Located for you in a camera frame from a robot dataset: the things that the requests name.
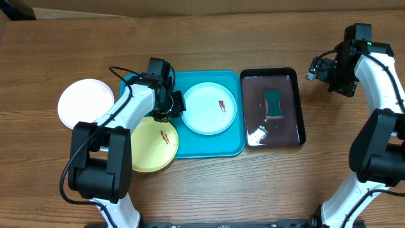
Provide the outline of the green and pink sponge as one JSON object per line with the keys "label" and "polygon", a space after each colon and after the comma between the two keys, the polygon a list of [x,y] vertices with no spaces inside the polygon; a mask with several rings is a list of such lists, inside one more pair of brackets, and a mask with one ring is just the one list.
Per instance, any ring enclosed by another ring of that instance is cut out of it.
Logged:
{"label": "green and pink sponge", "polygon": [[282,94],[278,90],[265,91],[264,99],[267,120],[284,117],[284,113],[280,107],[281,97]]}

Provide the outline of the light blue plate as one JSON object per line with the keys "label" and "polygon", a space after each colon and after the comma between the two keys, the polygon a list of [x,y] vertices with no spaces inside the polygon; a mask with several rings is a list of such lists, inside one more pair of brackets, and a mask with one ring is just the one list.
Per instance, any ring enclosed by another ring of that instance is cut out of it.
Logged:
{"label": "light blue plate", "polygon": [[184,124],[202,135],[215,135],[227,130],[237,115],[234,95],[224,86],[203,82],[192,86],[184,94],[186,110]]}

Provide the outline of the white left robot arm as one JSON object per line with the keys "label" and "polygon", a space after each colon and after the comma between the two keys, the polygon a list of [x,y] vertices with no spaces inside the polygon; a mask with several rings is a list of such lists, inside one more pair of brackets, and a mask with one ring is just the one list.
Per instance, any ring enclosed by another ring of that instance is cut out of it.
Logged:
{"label": "white left robot arm", "polygon": [[138,227],[141,221],[128,193],[132,132],[148,113],[167,122],[185,111],[182,93],[173,89],[174,75],[137,73],[125,85],[123,96],[104,115],[74,126],[70,160],[59,182],[66,202],[77,203],[65,194],[65,184],[83,197],[81,205],[101,212],[103,227]]}

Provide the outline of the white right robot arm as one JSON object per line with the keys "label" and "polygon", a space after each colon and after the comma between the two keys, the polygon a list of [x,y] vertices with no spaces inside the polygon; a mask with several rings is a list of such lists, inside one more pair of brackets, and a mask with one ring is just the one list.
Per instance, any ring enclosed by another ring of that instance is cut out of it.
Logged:
{"label": "white right robot arm", "polygon": [[349,151],[350,172],[334,195],[310,216],[307,227],[364,227],[357,220],[379,195],[393,195],[390,189],[404,180],[404,144],[392,144],[396,136],[404,140],[404,89],[395,70],[389,44],[349,39],[332,51],[315,57],[307,79],[322,80],[347,97],[345,90],[360,83],[370,117]]}

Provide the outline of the pink plate with red stain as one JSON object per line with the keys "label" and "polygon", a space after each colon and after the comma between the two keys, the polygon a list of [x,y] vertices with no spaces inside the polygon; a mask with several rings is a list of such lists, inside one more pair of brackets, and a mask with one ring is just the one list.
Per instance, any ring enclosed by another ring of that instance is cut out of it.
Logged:
{"label": "pink plate with red stain", "polygon": [[78,122],[93,122],[115,103],[112,90],[96,79],[83,79],[68,86],[58,101],[61,122],[73,129]]}

